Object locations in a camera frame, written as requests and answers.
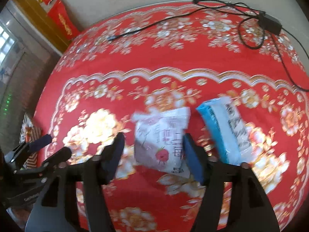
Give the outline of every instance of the plastic packaging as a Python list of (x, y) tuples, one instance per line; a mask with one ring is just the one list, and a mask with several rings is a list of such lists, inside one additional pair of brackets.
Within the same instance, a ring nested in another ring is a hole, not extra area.
[(183, 160), (182, 146), (189, 118), (189, 107), (152, 115), (134, 113), (131, 120), (136, 122), (136, 161), (149, 168), (189, 178), (190, 172)]
[(240, 165), (251, 161), (252, 146), (248, 133), (229, 97), (205, 101), (197, 110), (216, 143), (222, 162)]

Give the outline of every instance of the black cable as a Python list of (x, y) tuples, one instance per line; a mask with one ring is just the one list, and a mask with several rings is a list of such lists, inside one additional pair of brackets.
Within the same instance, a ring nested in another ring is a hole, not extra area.
[[(219, 5), (219, 6), (215, 6), (215, 7), (210, 7), (210, 6), (206, 6), (206, 5), (204, 5), (204, 4), (199, 4), (199, 2), (218, 2), (218, 3), (223, 3), (224, 5), (221, 5), (221, 6)], [(113, 35), (113, 36), (110, 36), (110, 37), (107, 38), (107, 41), (113, 41), (113, 40), (115, 40), (115, 39), (124, 37), (124, 36), (126, 36), (126, 35), (131, 35), (131, 34), (135, 34), (135, 33), (141, 32), (141, 31), (143, 31), (143, 30), (145, 30), (145, 29), (148, 29), (148, 28), (150, 28), (150, 27), (152, 27), (152, 26), (154, 26), (154, 25), (160, 24), (160, 23), (162, 23), (162, 22), (165, 22), (165, 21), (168, 21), (168, 20), (171, 20), (171, 19), (190, 16), (190, 15), (192, 15), (192, 14), (194, 14), (194, 13), (200, 11), (200, 10), (212, 9), (212, 10), (215, 10), (215, 11), (217, 11), (217, 12), (224, 13), (224, 14), (238, 15), (238, 16), (246, 16), (247, 18), (243, 19), (243, 20), (238, 24), (238, 28), (237, 28), (237, 29), (238, 29), (238, 35), (239, 35), (240, 41), (242, 42), (242, 44), (243, 44), (244, 46), (246, 46), (247, 48), (249, 48), (249, 49), (251, 49), (251, 50), (260, 49), (260, 48), (262, 47), (262, 45), (264, 44), (264, 40), (265, 40), (265, 27), (264, 27), (262, 24), (260, 24), (260, 27), (261, 27), (262, 30), (263, 30), (263, 37), (262, 37), (262, 39), (261, 39), (261, 43), (260, 43), (259, 45), (257, 45), (257, 46), (250, 46), (250, 45), (248, 45), (248, 44), (245, 43), (244, 39), (242, 38), (241, 32), (240, 32), (240, 27), (241, 27), (241, 25), (242, 25), (244, 22), (246, 22), (246, 21), (248, 21), (248, 20), (250, 20), (250, 19), (259, 19), (259, 15), (260, 15), (260, 14), (265, 14), (265, 11), (258, 10), (258, 9), (253, 9), (253, 8), (249, 7), (247, 4), (245, 4), (245, 3), (243, 3), (243, 2), (230, 3), (230, 2), (220, 1), (220, 0), (193, 0), (193, 3), (196, 4), (196, 5), (198, 5), (198, 6), (201, 6), (201, 8), (196, 9), (196, 10), (194, 10), (194, 11), (191, 11), (191, 12), (189, 12), (189, 13), (183, 14), (183, 15), (173, 16), (173, 17), (169, 17), (169, 18), (162, 19), (162, 20), (160, 20), (160, 21), (156, 21), (156, 22), (154, 22), (154, 23), (152, 23), (152, 24), (149, 24), (149, 25), (147, 25), (147, 26), (145, 26), (145, 27), (143, 27), (143, 28), (136, 29), (136, 30), (131, 31), (131, 32), (125, 32), (125, 33), (120, 34), (120, 35)], [(240, 13), (226, 12), (226, 11), (220, 10), (220, 9), (227, 8), (227, 7), (231, 7), (231, 8), (235, 9), (236, 11), (238, 11), (238, 12), (240, 12)], [(243, 11), (241, 11), (240, 9), (238, 9), (237, 7), (247, 8), (247, 9), (249, 9), (254, 15), (250, 15), (250, 14), (248, 14), (248, 13), (246, 13), (246, 12), (243, 12)], [(291, 36), (300, 44), (300, 46), (301, 46), (302, 49), (304, 50), (304, 52), (305, 52), (305, 54), (306, 54), (306, 56), (307, 56), (307, 58), (308, 58), (308, 60), (309, 60), (309, 55), (308, 55), (307, 51), (305, 50), (304, 46), (298, 41), (298, 39), (297, 39), (295, 36), (293, 36), (290, 32), (288, 32), (286, 29), (284, 29), (283, 27), (282, 27), (282, 29), (283, 29), (284, 31), (286, 31), (289, 35), (291, 35)], [(293, 84), (295, 87), (297, 87), (299, 90), (302, 90), (302, 91), (305, 91), (305, 92), (309, 92), (309, 89), (302, 88), (302, 87), (300, 87), (299, 85), (297, 85), (297, 84), (294, 82), (294, 80), (293, 80), (292, 77), (291, 77), (291, 74), (289, 73), (289, 71), (288, 71), (288, 69), (287, 69), (287, 67), (286, 67), (286, 65), (285, 65), (285, 63), (284, 63), (284, 61), (283, 61), (283, 59), (282, 59), (282, 56), (281, 56), (281, 54), (280, 54), (280, 52), (279, 52), (278, 46), (277, 46), (277, 44), (276, 44), (276, 42), (275, 42), (275, 40), (274, 40), (274, 37), (273, 37), (272, 33), (270, 33), (270, 36), (271, 36), (271, 39), (272, 39), (272, 41), (273, 41), (273, 43), (274, 43), (274, 45), (275, 45), (275, 48), (276, 48), (276, 50), (277, 50), (277, 52), (278, 52), (278, 55), (279, 55), (279, 57), (280, 57), (280, 60), (281, 60), (282, 66), (283, 66), (283, 68), (284, 68), (284, 70), (285, 70), (285, 73), (286, 73), (286, 75), (288, 76), (288, 78), (290, 79), (290, 81), (292, 82), (292, 84)]]

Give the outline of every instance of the power cord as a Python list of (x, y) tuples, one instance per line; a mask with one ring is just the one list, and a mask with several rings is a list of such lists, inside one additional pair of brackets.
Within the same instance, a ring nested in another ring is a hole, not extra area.
[[(162, 19), (160, 21), (156, 21), (152, 24), (149, 24), (143, 28), (140, 28), (140, 29), (136, 29), (136, 30), (133, 30), (133, 31), (129, 31), (129, 32), (125, 32), (123, 34), (120, 34), (120, 35), (113, 35), (113, 36), (109, 36), (106, 40), (107, 41), (113, 41), (113, 40), (116, 40), (118, 38), (121, 38), (121, 37), (124, 37), (126, 35), (131, 35), (131, 34), (135, 34), (135, 33), (138, 33), (138, 32), (141, 32), (145, 29), (148, 29), (152, 26), (155, 26), (157, 24), (160, 24), (160, 23), (163, 23), (165, 21), (168, 21), (168, 20), (171, 20), (171, 19), (175, 19), (175, 18), (181, 18), (181, 17), (186, 17), (186, 16), (190, 16), (198, 11), (201, 11), (201, 10), (205, 10), (205, 9), (211, 9), (211, 10), (214, 10), (214, 11), (217, 11), (217, 12), (220, 12), (220, 13), (223, 13), (223, 14), (229, 14), (229, 15), (238, 15), (238, 16), (246, 16), (247, 18), (243, 19), (239, 24), (238, 24), (238, 34), (239, 34), (239, 38), (240, 38), (240, 41), (243, 43), (244, 46), (246, 46), (247, 48), (249, 49), (252, 49), (252, 50), (257, 50), (257, 49), (260, 49), (262, 47), (262, 45), (264, 44), (264, 40), (265, 40), (265, 32), (268, 31), (270, 36), (271, 36), (271, 40), (273, 41), (274, 45), (275, 45), (275, 48), (276, 48), (276, 51), (278, 52), (278, 55), (279, 55), (279, 58), (281, 60), (281, 63), (282, 63), (282, 66), (286, 72), (286, 75), (288, 76), (288, 78), (290, 79), (290, 81), (292, 82), (292, 84), (297, 87), (299, 90), (301, 91), (305, 91), (305, 92), (309, 92), (309, 89), (305, 89), (305, 88), (302, 88), (300, 87), (299, 85), (297, 85), (294, 80), (292, 79), (291, 77), (291, 74), (289, 73), (284, 61), (283, 61), (283, 58), (280, 54), (280, 51), (278, 49), (278, 46), (277, 46), (277, 43), (273, 37), (273, 34), (275, 35), (278, 35), (280, 34), (280, 31), (281, 29), (284, 30), (285, 32), (287, 32), (289, 35), (291, 35), (298, 43), (299, 45), (302, 47), (302, 49), (304, 50), (308, 60), (309, 60), (309, 55), (307, 53), (307, 51), (305, 50), (304, 46), (298, 41), (298, 39), (293, 36), (290, 32), (288, 32), (286, 29), (284, 29), (282, 27), (282, 25), (280, 24), (280, 22), (275, 19), (274, 17), (268, 15), (265, 13), (265, 11), (262, 11), (262, 10), (257, 10), (257, 9), (253, 9), (251, 7), (249, 7), (247, 4), (245, 3), (242, 3), (242, 2), (238, 2), (238, 3), (230, 3), (230, 2), (224, 2), (224, 1), (220, 1), (220, 0), (193, 0), (192, 1), (194, 4), (200, 6), (201, 8), (199, 9), (196, 9), (194, 11), (191, 11), (189, 13), (186, 13), (186, 14), (183, 14), (183, 15), (178, 15), (178, 16), (173, 16), (173, 17), (168, 17), (168, 18), (165, 18), (165, 19)], [(199, 2), (217, 2), (217, 3), (222, 3), (224, 5), (218, 5), (218, 6), (206, 6), (204, 4), (200, 4)], [(238, 11), (239, 13), (233, 13), (233, 12), (227, 12), (227, 11), (222, 11), (220, 9), (223, 9), (223, 8), (227, 8), (227, 7), (231, 7), (233, 8), (234, 10)], [(238, 7), (240, 8), (247, 8), (251, 11), (252, 14), (249, 14), (249, 13), (246, 13), (246, 12), (243, 12), (242, 10), (240, 10)], [(263, 30), (263, 37), (262, 37), (262, 40), (261, 42), (257, 45), (257, 46), (250, 46), (248, 45), (242, 38), (242, 35), (241, 35), (241, 32), (240, 32), (240, 27), (241, 25), (250, 20), (250, 19), (257, 19), (258, 20), (258, 24), (259, 26), (261, 27), (261, 29)]]

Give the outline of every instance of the red tablecloth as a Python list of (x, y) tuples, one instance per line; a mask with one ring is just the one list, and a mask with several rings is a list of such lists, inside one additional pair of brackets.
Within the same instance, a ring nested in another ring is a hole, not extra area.
[[(73, 150), (71, 163), (85, 161), (122, 131), (126, 147), (116, 179), (103, 187), (115, 228), (189, 231), (205, 189), (192, 179), (136, 165), (130, 116), (135, 111), (190, 106), (188, 132), (209, 148), (209, 135), (195, 108), (229, 95), (247, 123), (255, 152), (253, 170), (283, 229), (308, 193), (308, 98), (291, 85), (269, 35), (261, 49), (245, 48), (237, 34), (240, 16), (206, 10), (106, 41), (108, 36), (196, 8), (185, 2), (143, 7), (104, 20), (78, 36), (55, 67), (37, 106), (35, 119), (54, 135), (40, 160), (65, 145)], [(254, 20), (242, 26), (242, 35), (251, 45), (262, 38)], [(276, 41), (292, 77), (308, 88), (307, 75), (286, 35)], [(77, 195), (83, 213), (81, 187)], [(228, 217), (230, 187), (227, 184), (220, 227)]]

